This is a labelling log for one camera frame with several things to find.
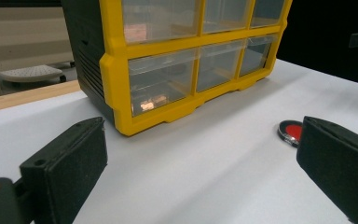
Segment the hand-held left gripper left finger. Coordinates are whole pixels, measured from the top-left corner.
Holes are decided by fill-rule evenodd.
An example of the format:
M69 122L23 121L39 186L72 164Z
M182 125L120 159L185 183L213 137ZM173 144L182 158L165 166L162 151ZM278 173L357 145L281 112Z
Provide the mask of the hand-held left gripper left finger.
M20 165L36 224L72 224L105 166L101 117L80 121Z

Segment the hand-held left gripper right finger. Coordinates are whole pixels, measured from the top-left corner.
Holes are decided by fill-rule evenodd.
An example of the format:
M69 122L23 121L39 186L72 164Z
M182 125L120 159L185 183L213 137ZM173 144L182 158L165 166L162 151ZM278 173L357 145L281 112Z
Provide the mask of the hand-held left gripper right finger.
M305 117L296 160L348 219L358 224L358 134L327 120Z

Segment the red disc with black rim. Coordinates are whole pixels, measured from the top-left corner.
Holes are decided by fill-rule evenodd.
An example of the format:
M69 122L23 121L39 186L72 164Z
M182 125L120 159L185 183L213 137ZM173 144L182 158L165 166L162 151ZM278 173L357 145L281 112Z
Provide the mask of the red disc with black rim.
M291 147L298 147L302 133L302 123L296 120L284 120L279 123L278 136Z

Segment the light wooden board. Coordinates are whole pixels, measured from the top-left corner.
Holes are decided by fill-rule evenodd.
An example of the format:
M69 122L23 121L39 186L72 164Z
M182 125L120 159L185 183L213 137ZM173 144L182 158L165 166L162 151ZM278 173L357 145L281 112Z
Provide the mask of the light wooden board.
M0 110L79 91L77 80L0 96Z

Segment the white round perforated platform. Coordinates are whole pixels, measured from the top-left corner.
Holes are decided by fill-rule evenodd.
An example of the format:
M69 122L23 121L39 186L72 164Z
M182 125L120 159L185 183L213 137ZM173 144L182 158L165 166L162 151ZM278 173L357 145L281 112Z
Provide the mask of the white round perforated platform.
M0 71L0 77L8 82L32 83L57 78L60 82L66 81L66 76L61 69L48 65L24 67L13 70Z

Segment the yellow and black drawer cabinet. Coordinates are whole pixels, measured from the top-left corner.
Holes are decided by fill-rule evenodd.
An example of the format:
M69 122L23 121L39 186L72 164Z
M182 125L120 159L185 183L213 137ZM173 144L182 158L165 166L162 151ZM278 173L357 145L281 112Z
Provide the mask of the yellow and black drawer cabinet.
M131 136L160 123L172 122L187 116L213 98L232 91L242 91L267 77L275 64L293 0L286 1L282 20L275 26L145 44L126 42L122 0L61 2L81 90L107 118L113 121L120 133ZM207 91L192 91L183 99L133 116L129 60L264 34L278 36L278 40L270 48L264 68L244 77L235 77Z

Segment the copper-coloured small parts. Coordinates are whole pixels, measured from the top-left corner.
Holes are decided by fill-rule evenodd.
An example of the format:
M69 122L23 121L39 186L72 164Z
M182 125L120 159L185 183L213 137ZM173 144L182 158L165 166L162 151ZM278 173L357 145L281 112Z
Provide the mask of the copper-coloured small parts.
M161 94L161 95L153 96L145 101L142 101L140 103L140 107L142 111L145 112L160 107L162 105L166 105L168 102L169 102L168 97L164 94Z

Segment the set of clear plastic drawers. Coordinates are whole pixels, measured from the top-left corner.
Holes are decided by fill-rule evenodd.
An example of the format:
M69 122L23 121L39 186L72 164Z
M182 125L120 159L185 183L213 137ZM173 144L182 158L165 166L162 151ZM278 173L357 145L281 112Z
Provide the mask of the set of clear plastic drawers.
M279 24L287 0L122 0L124 36L145 44ZM265 67L276 34L188 47L129 60L131 112L140 103L164 94L169 103L244 77Z

